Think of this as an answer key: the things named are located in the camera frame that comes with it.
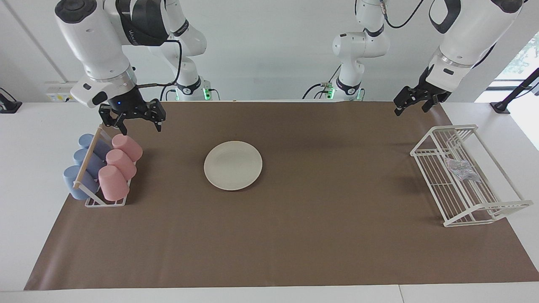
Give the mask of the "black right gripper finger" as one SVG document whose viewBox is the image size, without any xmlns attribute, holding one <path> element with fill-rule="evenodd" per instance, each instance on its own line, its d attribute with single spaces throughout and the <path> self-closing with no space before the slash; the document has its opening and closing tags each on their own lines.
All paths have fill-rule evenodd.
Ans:
<svg viewBox="0 0 539 303">
<path fill-rule="evenodd" d="M 113 127 L 118 129 L 121 134 L 126 136 L 128 134 L 128 129 L 124 124 L 124 121 L 127 117 L 126 113 L 119 113 L 117 117 L 114 118 L 110 115 L 112 112 L 112 107 L 110 105 L 100 105 L 100 117 L 103 124 L 106 127 Z"/>
<path fill-rule="evenodd" d="M 158 132 L 162 132 L 162 124 L 166 121 L 166 111 L 160 100 L 152 100 L 147 103 L 147 118 L 153 122 Z"/>
</svg>

